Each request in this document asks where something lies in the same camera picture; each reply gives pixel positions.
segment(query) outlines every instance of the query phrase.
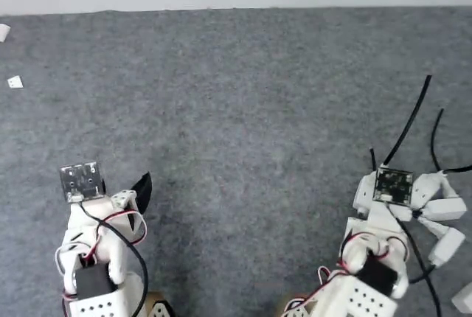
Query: white plastic part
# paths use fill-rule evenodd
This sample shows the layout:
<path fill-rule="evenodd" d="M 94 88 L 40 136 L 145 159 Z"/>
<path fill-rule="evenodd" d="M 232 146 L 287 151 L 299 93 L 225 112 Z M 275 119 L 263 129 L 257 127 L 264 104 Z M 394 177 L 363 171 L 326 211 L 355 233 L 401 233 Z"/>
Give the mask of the white plastic part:
<path fill-rule="evenodd" d="M 376 172 L 372 172 L 369 175 L 362 177 L 355 193 L 353 207 L 354 209 L 357 209 L 357 213 L 364 216 L 369 214 L 372 200 L 374 198 L 375 174 Z"/>
<path fill-rule="evenodd" d="M 452 298 L 452 303 L 461 313 L 472 313 L 472 283 L 458 292 Z"/>
<path fill-rule="evenodd" d="M 413 218 L 413 211 L 407 206 L 390 204 L 389 208 L 393 215 L 399 220 L 411 221 Z"/>
<path fill-rule="evenodd" d="M 443 179 L 442 173 L 428 173 L 418 177 L 413 182 L 411 207 L 423 208 L 440 191 Z"/>
<path fill-rule="evenodd" d="M 422 223 L 437 238 L 442 238 L 449 230 L 448 226 L 441 223 L 435 223 L 423 216 L 418 218 L 418 222 Z"/>
<path fill-rule="evenodd" d="M 129 273 L 125 283 L 113 293 L 70 302 L 71 317 L 129 317 L 139 303 L 142 288 L 141 279 Z M 146 317 L 144 307 L 138 317 Z"/>
<path fill-rule="evenodd" d="M 165 307 L 165 304 L 161 302 L 157 302 L 151 312 L 149 313 L 148 317 L 170 317 L 170 313 Z"/>
<path fill-rule="evenodd" d="M 442 174 L 442 195 L 444 198 L 457 198 L 459 197 L 456 191 L 451 187 L 448 181 L 448 176 L 445 175 L 443 172 Z"/>
<path fill-rule="evenodd" d="M 467 211 L 462 198 L 436 199 L 426 204 L 423 216 L 433 221 L 456 220 Z"/>
<path fill-rule="evenodd" d="M 21 77 L 18 75 L 8 79 L 8 86 L 10 88 L 23 88 L 23 83 L 21 82 Z"/>
<path fill-rule="evenodd" d="M 310 316 L 392 317 L 397 309 L 395 301 L 354 276 L 336 278 L 320 295 Z"/>
<path fill-rule="evenodd" d="M 450 227 L 429 254 L 429 261 L 436 267 L 440 267 L 452 258 L 464 240 L 465 235 L 461 231 Z"/>
<path fill-rule="evenodd" d="M 10 33 L 11 27 L 7 24 L 0 24 L 0 43 L 5 42 L 7 39 L 8 33 Z"/>
<path fill-rule="evenodd" d="M 360 244 L 360 240 L 347 244 L 344 247 L 343 260 L 347 271 L 357 274 L 367 261 L 368 250 L 365 245 Z"/>
<path fill-rule="evenodd" d="M 136 199 L 136 192 L 134 190 L 122 190 L 111 197 L 111 202 L 115 208 L 124 209 L 130 201 Z"/>
<path fill-rule="evenodd" d="M 367 224 L 387 231 L 402 232 L 400 225 L 398 225 L 386 204 L 381 201 L 372 202 Z"/>

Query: perforated plastic panel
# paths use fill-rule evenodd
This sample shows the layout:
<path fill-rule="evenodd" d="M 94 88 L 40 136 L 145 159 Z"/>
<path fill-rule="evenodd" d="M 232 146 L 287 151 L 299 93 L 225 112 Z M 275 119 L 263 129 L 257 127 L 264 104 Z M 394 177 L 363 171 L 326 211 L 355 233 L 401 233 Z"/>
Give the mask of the perforated plastic panel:
<path fill-rule="evenodd" d="M 310 301 L 315 306 L 309 314 L 295 307 L 282 317 L 393 317 L 397 309 L 395 301 L 354 276 L 336 278 Z"/>
<path fill-rule="evenodd" d="M 72 317 L 129 317 L 124 288 L 90 299 L 71 302 Z"/>
<path fill-rule="evenodd" d="M 125 283 L 114 293 L 71 302 L 71 317 L 130 317 L 142 293 L 141 278 L 135 273 L 128 273 Z M 145 317 L 141 309 L 139 317 Z"/>
<path fill-rule="evenodd" d="M 348 301 L 347 311 L 354 317 L 392 317 L 397 309 L 393 300 L 359 279 L 355 279 Z"/>

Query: white paper scrap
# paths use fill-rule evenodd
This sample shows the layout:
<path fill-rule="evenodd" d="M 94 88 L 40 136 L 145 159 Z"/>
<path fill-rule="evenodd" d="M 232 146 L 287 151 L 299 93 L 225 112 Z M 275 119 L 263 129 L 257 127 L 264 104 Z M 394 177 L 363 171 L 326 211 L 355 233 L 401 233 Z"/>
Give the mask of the white paper scrap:
<path fill-rule="evenodd" d="M 0 42 L 5 42 L 7 39 L 8 32 L 10 31 L 10 26 L 6 24 L 0 24 Z"/>
<path fill-rule="evenodd" d="M 23 88 L 23 83 L 21 82 L 21 78 L 16 75 L 11 79 L 8 79 L 8 86 L 10 88 Z"/>

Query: black plastic piece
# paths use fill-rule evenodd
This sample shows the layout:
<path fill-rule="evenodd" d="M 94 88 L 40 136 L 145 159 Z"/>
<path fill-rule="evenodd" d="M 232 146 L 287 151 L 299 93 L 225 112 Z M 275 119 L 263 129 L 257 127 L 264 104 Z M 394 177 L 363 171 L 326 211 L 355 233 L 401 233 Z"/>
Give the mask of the black plastic piece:
<path fill-rule="evenodd" d="M 383 295 L 390 296 L 398 279 L 398 273 L 379 262 L 377 257 L 369 254 L 364 267 L 356 275 L 359 280 L 376 289 Z"/>
<path fill-rule="evenodd" d="M 108 263 L 77 269 L 75 271 L 75 282 L 79 300 L 113 293 L 117 289 L 117 286 L 108 275 Z"/>
<path fill-rule="evenodd" d="M 138 211 L 144 214 L 149 205 L 150 194 L 153 191 L 153 182 L 150 179 L 150 173 L 143 175 L 141 179 L 133 185 L 131 190 L 136 192 Z"/>

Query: circuit board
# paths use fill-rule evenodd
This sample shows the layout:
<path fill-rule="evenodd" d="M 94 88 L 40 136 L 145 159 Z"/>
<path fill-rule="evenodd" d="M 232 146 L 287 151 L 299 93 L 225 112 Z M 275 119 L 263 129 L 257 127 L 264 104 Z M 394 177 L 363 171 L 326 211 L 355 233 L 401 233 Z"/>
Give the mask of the circuit board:
<path fill-rule="evenodd" d="M 409 206 L 412 189 L 413 173 L 381 167 L 375 179 L 374 201 Z"/>

